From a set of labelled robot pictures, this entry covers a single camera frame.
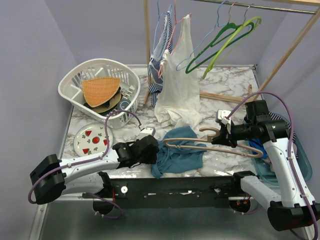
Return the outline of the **beige wooden hanger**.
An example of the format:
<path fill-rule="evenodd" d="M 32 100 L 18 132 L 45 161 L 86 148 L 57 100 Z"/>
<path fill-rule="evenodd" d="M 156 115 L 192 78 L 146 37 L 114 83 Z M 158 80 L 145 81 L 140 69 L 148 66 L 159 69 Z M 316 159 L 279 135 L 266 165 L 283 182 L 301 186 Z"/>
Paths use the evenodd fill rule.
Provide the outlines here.
<path fill-rule="evenodd" d="M 248 151 L 255 152 L 255 154 L 245 153 L 241 151 L 235 150 L 227 150 L 221 148 L 212 148 L 207 146 L 196 146 L 196 145 L 182 145 L 182 144 L 170 144 L 170 142 L 176 141 L 187 141 L 187 142 L 201 142 L 201 143 L 211 143 L 213 139 L 219 137 L 221 135 L 220 130 L 214 127 L 202 127 L 199 129 L 200 132 L 204 131 L 212 131 L 214 134 L 207 134 L 206 138 L 188 138 L 188 137 L 174 137 L 174 138 L 166 138 L 163 140 L 163 144 L 168 148 L 175 148 L 175 149 L 194 149 L 194 150 L 205 150 L 205 151 L 212 151 L 212 152 L 220 152 L 220 153 L 227 153 L 232 155 L 244 156 L 244 157 L 251 157 L 251 158 L 261 158 L 264 153 L 254 147 L 238 144 L 238 148 L 246 149 Z"/>

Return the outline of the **teal blue tank top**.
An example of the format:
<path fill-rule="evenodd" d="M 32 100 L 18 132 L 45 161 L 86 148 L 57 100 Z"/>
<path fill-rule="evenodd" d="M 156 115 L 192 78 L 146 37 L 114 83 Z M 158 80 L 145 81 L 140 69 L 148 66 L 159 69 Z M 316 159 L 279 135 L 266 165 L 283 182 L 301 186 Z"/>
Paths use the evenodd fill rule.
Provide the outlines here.
<path fill-rule="evenodd" d="M 159 152 L 156 163 L 150 167 L 150 172 L 156 179 L 165 173 L 180 174 L 203 167 L 203 155 L 205 149 L 192 148 L 170 148 L 164 144 L 165 139 L 170 138 L 196 138 L 197 134 L 190 126 L 183 126 L 168 131 L 162 140 L 158 140 Z M 172 141 L 174 145 L 187 145 L 192 147 L 206 147 L 205 144 L 195 144 L 194 141 L 178 140 Z"/>

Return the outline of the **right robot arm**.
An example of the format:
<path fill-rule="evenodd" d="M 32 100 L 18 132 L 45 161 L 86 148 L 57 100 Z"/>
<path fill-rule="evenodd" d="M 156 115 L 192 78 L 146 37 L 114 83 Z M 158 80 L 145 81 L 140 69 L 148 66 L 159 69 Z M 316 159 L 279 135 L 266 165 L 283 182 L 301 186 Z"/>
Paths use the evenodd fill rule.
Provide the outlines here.
<path fill-rule="evenodd" d="M 252 173 L 243 173 L 230 183 L 230 191 L 241 196 L 248 193 L 267 212 L 269 222 L 277 231 L 317 225 L 320 205 L 310 192 L 298 165 L 292 138 L 293 125 L 283 119 L 272 119 L 265 100 L 248 102 L 243 124 L 234 124 L 231 112 L 218 110 L 215 120 L 220 135 L 212 144 L 239 146 L 238 141 L 259 140 L 275 172 L 280 193 L 264 185 Z"/>

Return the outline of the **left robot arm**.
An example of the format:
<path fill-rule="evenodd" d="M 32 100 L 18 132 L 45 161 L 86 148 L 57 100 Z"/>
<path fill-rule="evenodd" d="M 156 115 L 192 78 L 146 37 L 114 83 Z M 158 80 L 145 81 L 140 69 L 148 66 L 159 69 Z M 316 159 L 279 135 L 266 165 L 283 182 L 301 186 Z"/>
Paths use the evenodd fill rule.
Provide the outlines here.
<path fill-rule="evenodd" d="M 28 201 L 43 205 L 72 193 L 96 193 L 101 198 L 107 197 L 111 185 L 104 180 L 94 181 L 90 175 L 137 164 L 153 165 L 158 152 L 158 141 L 147 135 L 131 142 L 118 142 L 107 151 L 88 156 L 59 159 L 56 154 L 48 155 L 30 173 L 32 187 Z"/>

